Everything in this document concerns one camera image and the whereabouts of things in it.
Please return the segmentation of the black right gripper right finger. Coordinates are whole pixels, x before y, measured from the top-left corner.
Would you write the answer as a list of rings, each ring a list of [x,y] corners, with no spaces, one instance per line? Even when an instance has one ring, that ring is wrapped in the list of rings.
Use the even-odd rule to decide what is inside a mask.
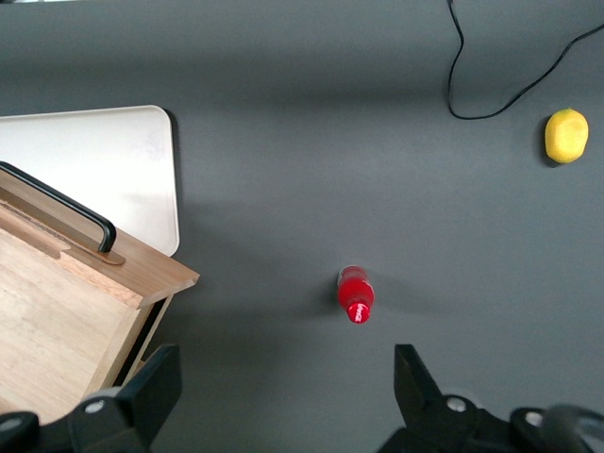
[[[443,394],[414,346],[394,347],[394,396],[404,426],[381,452],[543,452],[534,408],[516,409],[505,421],[456,394]]]

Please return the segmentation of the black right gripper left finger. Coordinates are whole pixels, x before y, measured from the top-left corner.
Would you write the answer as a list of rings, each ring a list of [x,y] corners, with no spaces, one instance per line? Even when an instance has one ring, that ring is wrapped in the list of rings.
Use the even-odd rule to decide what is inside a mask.
[[[88,396],[59,420],[1,415],[3,452],[149,452],[182,393],[180,348],[160,346],[124,386]]]

